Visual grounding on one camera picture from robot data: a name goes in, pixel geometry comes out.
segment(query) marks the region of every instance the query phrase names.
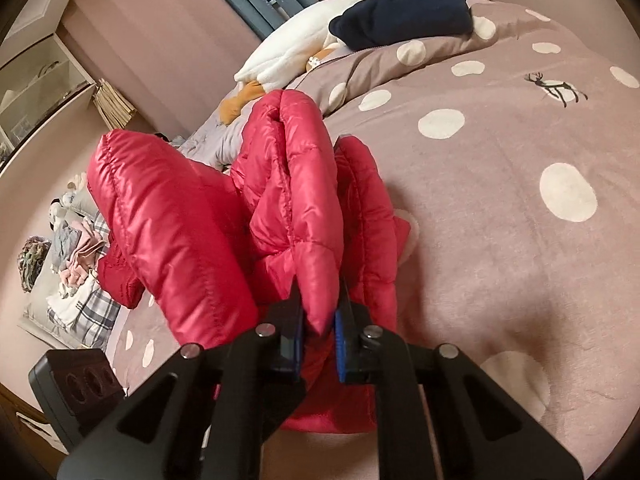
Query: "white cabinet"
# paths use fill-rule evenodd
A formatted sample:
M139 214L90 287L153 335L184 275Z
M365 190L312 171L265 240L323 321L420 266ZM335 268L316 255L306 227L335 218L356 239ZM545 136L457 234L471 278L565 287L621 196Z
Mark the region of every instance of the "white cabinet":
M65 106L93 94L93 79L55 35L68 1L29 0L0 44L0 173Z
M0 142L13 152L94 80L54 34L0 69Z

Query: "quilted fabric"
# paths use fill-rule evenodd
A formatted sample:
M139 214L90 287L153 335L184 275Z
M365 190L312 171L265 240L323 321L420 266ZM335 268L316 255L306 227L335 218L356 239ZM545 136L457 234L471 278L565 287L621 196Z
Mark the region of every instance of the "quilted fabric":
M244 215L228 176L155 136L114 130L102 136L87 179L178 343L212 348L255 326L258 312L241 269L248 257Z
M127 263L118 243L109 233L109 250L98 260L98 282L109 287L109 294L119 304L136 308L145 287Z
M372 430L372 390L338 382L331 334L338 280L345 277L374 322L394 329L398 238L406 230L369 150L355 137L334 148L304 94L267 94L243 137L226 176L152 136L112 132L88 172L92 194L181 344L230 341L286 298L296 277L308 322L308 391L284 428Z

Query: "bed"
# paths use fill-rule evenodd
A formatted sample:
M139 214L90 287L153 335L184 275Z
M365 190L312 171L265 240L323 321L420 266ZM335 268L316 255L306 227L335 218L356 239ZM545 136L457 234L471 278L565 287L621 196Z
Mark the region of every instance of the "bed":
M588 477L640 406L640 82L541 9L468 4L470 36L342 51L289 87L332 140L369 147L412 227L401 335L460 346ZM216 114L180 149L223 169L248 113L229 127ZM178 348L148 294L110 345L129 391ZM375 437L281 431L266 444L264 478L310 472L375 478Z

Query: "orange plush toy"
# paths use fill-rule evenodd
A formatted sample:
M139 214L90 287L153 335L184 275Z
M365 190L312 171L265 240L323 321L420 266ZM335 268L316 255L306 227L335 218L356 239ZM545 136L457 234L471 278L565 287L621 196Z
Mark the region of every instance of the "orange plush toy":
M336 48L340 46L339 43L332 43L327 48L322 49L317 54L313 54L306 62L306 71L311 72L316 66L319 66L322 60L331 54Z
M220 103L220 121L229 126L240 115L245 104L263 95L264 89L260 83L257 81L248 82L237 96L225 99Z

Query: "navy blue cloth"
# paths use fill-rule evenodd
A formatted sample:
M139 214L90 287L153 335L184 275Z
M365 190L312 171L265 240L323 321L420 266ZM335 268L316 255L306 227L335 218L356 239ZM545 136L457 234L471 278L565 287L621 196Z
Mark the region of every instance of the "navy blue cloth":
M351 50L473 30L466 0L362 0L329 23Z

